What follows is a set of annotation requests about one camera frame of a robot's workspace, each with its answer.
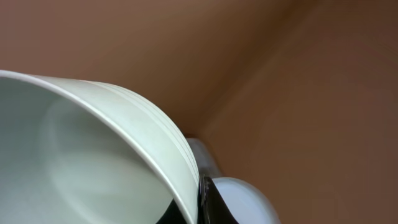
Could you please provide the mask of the light blue plate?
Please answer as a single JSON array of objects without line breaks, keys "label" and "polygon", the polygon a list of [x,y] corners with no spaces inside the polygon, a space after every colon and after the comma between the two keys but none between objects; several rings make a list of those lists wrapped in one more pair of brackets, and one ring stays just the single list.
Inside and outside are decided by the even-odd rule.
[{"label": "light blue plate", "polygon": [[238,223],[280,224],[277,212],[257,188],[243,180],[222,176],[205,144],[197,138],[188,138],[187,141],[200,175],[212,179]]}]

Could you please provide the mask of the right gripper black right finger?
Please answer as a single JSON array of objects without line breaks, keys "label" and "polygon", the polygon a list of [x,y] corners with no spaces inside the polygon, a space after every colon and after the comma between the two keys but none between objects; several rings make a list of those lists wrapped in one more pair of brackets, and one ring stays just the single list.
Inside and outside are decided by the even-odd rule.
[{"label": "right gripper black right finger", "polygon": [[201,176],[198,190],[199,224],[238,224],[225,204],[215,183],[208,176]]}]

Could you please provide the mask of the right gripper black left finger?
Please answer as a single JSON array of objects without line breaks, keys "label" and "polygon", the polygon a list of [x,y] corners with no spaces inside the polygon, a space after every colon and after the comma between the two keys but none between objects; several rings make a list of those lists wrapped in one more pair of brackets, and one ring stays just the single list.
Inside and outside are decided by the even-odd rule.
[{"label": "right gripper black left finger", "polygon": [[156,224],[187,224],[177,203],[173,200]]}]

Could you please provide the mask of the green bowl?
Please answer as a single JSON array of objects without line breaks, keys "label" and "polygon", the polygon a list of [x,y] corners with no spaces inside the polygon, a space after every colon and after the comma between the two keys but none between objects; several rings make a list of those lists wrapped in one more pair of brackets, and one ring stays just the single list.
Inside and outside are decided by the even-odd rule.
[{"label": "green bowl", "polygon": [[2,223],[198,219],[198,167],[155,104],[101,82],[1,72]]}]

